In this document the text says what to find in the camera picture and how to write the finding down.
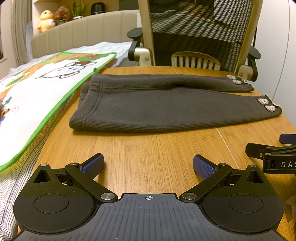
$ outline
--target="metal screw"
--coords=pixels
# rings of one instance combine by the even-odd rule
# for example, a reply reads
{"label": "metal screw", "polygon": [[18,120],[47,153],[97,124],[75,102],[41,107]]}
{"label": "metal screw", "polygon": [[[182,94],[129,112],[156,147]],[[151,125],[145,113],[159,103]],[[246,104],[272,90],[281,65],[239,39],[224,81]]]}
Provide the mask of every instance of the metal screw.
{"label": "metal screw", "polygon": [[192,192],[186,192],[182,195],[182,197],[186,200],[193,200],[197,198],[196,194]]}
{"label": "metal screw", "polygon": [[115,195],[113,193],[106,192],[101,195],[101,198],[104,200],[112,200],[115,198]]}

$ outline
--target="circular pad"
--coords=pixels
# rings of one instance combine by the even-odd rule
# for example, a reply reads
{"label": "circular pad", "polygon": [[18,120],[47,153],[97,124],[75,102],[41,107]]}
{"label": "circular pad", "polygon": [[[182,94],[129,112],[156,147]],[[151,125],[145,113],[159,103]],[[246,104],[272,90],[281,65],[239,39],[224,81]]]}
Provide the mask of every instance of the circular pad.
{"label": "circular pad", "polygon": [[229,198],[228,204],[232,209],[241,213],[254,213],[263,207],[263,202],[259,197],[247,193],[233,195]]}
{"label": "circular pad", "polygon": [[210,192],[202,204],[214,223],[238,233],[260,233],[277,227],[283,209],[278,197],[232,185]]}
{"label": "circular pad", "polygon": [[43,213],[58,213],[69,204],[66,196],[61,194],[46,194],[36,199],[34,207]]}

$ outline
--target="stuffed duck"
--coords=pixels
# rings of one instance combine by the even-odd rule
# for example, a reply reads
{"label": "stuffed duck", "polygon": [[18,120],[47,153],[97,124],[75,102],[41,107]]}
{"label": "stuffed duck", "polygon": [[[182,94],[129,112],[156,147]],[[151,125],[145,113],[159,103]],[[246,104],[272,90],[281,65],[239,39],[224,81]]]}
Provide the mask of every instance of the stuffed duck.
{"label": "stuffed duck", "polygon": [[38,29],[41,33],[55,26],[53,16],[53,13],[49,10],[45,10],[40,15]]}

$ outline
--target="ribbed plate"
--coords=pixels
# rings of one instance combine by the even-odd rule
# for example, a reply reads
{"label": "ribbed plate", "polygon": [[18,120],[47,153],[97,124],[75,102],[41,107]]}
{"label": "ribbed plate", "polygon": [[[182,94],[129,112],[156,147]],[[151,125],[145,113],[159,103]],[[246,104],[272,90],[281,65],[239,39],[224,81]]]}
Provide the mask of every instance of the ribbed plate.
{"label": "ribbed plate", "polygon": [[23,232],[17,241],[263,241],[285,240],[275,231],[243,236],[210,223],[196,204],[174,194],[124,194],[116,203],[100,206],[94,218],[69,233],[47,236]]}

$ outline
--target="bamboo table surface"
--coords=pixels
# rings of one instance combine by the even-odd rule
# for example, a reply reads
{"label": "bamboo table surface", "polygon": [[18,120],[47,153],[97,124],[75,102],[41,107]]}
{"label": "bamboo table surface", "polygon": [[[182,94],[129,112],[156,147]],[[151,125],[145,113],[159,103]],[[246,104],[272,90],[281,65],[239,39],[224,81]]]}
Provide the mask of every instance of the bamboo table surface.
{"label": "bamboo table surface", "polygon": [[[103,73],[218,77],[231,74],[163,66],[112,68]],[[261,95],[258,91],[240,94]],[[69,119],[76,111],[78,101],[79,91],[51,131],[35,168],[41,163],[63,168],[71,162],[82,163],[94,154],[102,153],[105,169],[95,180],[119,197],[122,193],[176,193],[179,196],[202,181],[192,166],[196,154],[216,164],[227,163],[233,169],[245,169],[249,164],[262,167],[261,160],[250,159],[245,154],[247,143],[281,146],[281,133],[296,133],[296,128],[284,115],[242,125],[162,134],[77,131],[69,127]],[[294,175],[266,176],[283,202],[296,192]],[[295,219],[288,222],[284,214],[277,231],[287,240],[295,240],[294,224]]]}

